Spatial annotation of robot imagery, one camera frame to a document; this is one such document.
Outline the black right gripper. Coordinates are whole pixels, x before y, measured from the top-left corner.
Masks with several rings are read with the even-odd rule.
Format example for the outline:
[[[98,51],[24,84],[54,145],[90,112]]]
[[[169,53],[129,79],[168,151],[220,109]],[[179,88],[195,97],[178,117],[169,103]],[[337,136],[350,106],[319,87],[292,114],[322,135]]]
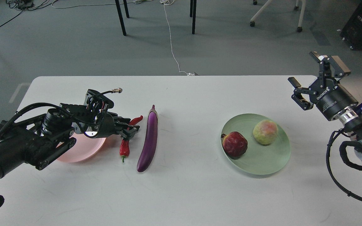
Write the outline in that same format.
[[[293,86],[291,98],[303,110],[312,109],[315,105],[328,121],[336,120],[342,110],[358,104],[339,81],[349,76],[351,70],[339,56],[320,55],[316,51],[311,51],[309,55],[319,65],[318,78],[309,88],[303,88],[295,77],[289,77],[288,81]],[[303,94],[309,95],[310,101],[307,101]]]

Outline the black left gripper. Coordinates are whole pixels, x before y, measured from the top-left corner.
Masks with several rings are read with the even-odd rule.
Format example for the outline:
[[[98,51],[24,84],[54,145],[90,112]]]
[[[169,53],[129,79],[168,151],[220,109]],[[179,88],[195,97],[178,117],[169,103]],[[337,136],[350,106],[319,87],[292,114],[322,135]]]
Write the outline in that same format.
[[[131,140],[139,132],[139,129],[139,125],[131,124],[130,118],[107,112],[102,114],[97,126],[89,126],[85,130],[85,136],[88,138],[106,138],[111,135],[119,135],[123,140]]]

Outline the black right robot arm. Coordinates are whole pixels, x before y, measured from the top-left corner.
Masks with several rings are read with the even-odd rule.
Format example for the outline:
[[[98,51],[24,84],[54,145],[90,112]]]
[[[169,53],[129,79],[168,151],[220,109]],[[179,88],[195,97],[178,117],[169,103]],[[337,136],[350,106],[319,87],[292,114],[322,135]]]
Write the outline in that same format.
[[[359,103],[341,84],[340,80],[351,71],[339,56],[320,55],[311,51],[310,55],[319,66],[319,73],[313,83],[305,88],[294,77],[288,81],[293,86],[291,98],[303,110],[316,107],[328,121],[339,120],[343,127],[333,131],[326,145],[326,167],[331,179],[347,196],[362,202],[362,197],[342,186],[333,175],[330,166],[330,152],[339,135],[349,137],[339,146],[339,154],[344,164],[362,171],[362,103]]]

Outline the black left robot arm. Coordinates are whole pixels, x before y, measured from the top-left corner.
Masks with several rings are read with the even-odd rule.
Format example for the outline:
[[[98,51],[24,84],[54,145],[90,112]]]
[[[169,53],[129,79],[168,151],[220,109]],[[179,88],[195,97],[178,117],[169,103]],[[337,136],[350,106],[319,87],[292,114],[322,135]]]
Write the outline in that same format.
[[[114,102],[106,94],[121,93],[121,88],[100,93],[89,89],[81,105],[34,103],[0,123],[0,179],[23,163],[43,170],[76,144],[73,134],[88,138],[120,135],[130,140],[139,131],[130,118],[109,112]],[[4,197],[0,195],[0,207]]]

